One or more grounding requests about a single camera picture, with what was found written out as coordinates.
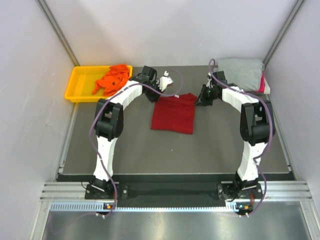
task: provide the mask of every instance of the yellow bin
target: yellow bin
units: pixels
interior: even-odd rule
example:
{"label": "yellow bin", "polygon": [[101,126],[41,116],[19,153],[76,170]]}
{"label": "yellow bin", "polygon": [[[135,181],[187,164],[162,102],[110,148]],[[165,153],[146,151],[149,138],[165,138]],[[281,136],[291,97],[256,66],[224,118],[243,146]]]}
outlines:
{"label": "yellow bin", "polygon": [[[104,96],[104,89],[100,89],[95,95],[92,91],[95,88],[97,79],[101,79],[111,66],[76,66],[73,68],[71,77],[66,87],[64,98],[73,103],[96,103],[99,99],[108,98]],[[127,66],[132,76],[132,66]]]}

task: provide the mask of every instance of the white wall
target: white wall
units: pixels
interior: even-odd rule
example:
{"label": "white wall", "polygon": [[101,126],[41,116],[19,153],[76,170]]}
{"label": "white wall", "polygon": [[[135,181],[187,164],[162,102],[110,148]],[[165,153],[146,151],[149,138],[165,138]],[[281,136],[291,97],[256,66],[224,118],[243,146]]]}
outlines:
{"label": "white wall", "polygon": [[81,65],[266,56],[296,0],[47,0]]}
{"label": "white wall", "polygon": [[320,213],[320,1],[305,1],[266,77],[296,174]]}
{"label": "white wall", "polygon": [[0,239],[25,240],[58,164],[73,65],[35,0],[2,0],[0,32]]}

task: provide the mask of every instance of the folded gray towel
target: folded gray towel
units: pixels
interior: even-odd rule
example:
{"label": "folded gray towel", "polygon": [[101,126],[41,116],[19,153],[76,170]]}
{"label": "folded gray towel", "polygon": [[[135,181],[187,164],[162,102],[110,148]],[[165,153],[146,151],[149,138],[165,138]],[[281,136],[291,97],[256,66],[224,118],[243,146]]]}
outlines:
{"label": "folded gray towel", "polygon": [[245,91],[258,91],[265,66],[258,59],[228,58],[217,61],[215,72],[224,71],[229,84],[236,84]]}

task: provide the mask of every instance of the orange cloth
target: orange cloth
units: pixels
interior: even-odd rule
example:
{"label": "orange cloth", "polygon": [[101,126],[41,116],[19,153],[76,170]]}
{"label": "orange cloth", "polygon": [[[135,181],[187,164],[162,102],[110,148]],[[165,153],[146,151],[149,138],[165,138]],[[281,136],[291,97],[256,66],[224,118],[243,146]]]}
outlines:
{"label": "orange cloth", "polygon": [[110,67],[110,70],[101,78],[95,81],[95,87],[92,95],[99,89],[104,88],[104,96],[116,94],[129,80],[130,70],[127,65],[119,64]]}

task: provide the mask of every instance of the metal corner post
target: metal corner post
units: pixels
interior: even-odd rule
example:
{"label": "metal corner post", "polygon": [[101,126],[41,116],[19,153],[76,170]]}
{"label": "metal corner post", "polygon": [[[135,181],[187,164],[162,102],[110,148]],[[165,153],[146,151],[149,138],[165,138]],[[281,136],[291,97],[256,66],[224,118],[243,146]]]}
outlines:
{"label": "metal corner post", "polygon": [[36,2],[39,4],[40,8],[42,9],[43,13],[45,14],[46,18],[48,19],[50,25],[52,26],[55,34],[57,35],[58,39],[60,40],[62,46],[64,47],[66,53],[70,57],[72,63],[74,66],[79,66],[79,62],[72,51],[69,43],[67,42],[66,37],[64,36],[63,32],[61,31],[55,17],[53,16],[48,4],[45,0],[36,0]]}
{"label": "metal corner post", "polygon": [[289,27],[291,26],[292,22],[296,18],[298,12],[302,8],[303,4],[306,0],[297,0],[288,16],[288,18],[285,20],[281,30],[277,34],[275,40],[273,41],[271,48],[269,49],[268,53],[266,54],[263,63],[265,66],[268,65],[270,59],[274,55],[275,51],[277,50],[279,44],[281,43],[282,39],[284,38],[286,32],[288,31]]}

